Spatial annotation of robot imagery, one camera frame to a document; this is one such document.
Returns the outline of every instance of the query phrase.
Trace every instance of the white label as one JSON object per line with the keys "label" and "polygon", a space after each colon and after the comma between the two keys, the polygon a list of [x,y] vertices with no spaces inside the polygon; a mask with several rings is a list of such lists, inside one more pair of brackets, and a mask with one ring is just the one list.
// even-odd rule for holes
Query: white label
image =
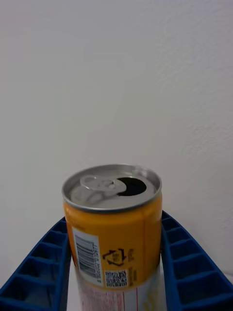
{"label": "white label", "polygon": [[88,282],[103,286],[99,238],[73,228],[79,271]]}
{"label": "white label", "polygon": [[110,291],[95,288],[77,273],[82,311],[159,311],[160,267],[145,283],[132,289]]}

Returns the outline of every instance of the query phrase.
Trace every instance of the plastic grid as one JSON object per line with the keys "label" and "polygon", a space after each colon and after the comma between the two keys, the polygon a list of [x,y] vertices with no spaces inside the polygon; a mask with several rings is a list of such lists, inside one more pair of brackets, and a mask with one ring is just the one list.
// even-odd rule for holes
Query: plastic grid
{"label": "plastic grid", "polygon": [[[63,218],[0,289],[0,310],[65,311],[70,260]],[[167,311],[233,311],[233,285],[190,234],[165,212],[162,260]]]}
{"label": "plastic grid", "polygon": [[65,311],[70,259],[63,218],[31,250],[0,289],[0,310]]}
{"label": "plastic grid", "polygon": [[192,236],[162,214],[167,311],[233,311],[233,285]]}

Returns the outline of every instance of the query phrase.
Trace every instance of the can opening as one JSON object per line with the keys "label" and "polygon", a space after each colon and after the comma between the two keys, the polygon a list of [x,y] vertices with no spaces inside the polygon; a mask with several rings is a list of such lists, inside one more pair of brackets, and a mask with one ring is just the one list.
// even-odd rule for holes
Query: can opening
{"label": "can opening", "polygon": [[118,180],[122,181],[126,185],[126,190],[117,194],[119,196],[137,195],[143,193],[147,189],[146,184],[137,178],[122,177],[118,178]]}

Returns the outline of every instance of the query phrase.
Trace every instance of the yellow can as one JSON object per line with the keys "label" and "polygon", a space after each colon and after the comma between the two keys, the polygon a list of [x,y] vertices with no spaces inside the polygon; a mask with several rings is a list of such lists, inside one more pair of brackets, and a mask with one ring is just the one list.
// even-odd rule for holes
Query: yellow can
{"label": "yellow can", "polygon": [[161,179],[136,165],[81,171],[63,185],[83,310],[155,310]]}

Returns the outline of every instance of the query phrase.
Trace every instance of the can lid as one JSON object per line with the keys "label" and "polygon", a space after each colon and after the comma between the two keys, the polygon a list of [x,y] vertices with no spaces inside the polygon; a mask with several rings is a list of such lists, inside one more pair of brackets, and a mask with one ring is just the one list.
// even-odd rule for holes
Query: can lid
{"label": "can lid", "polygon": [[158,196],[161,179],[138,165],[111,164],[93,167],[70,177],[63,185],[64,200],[89,212],[136,208]]}

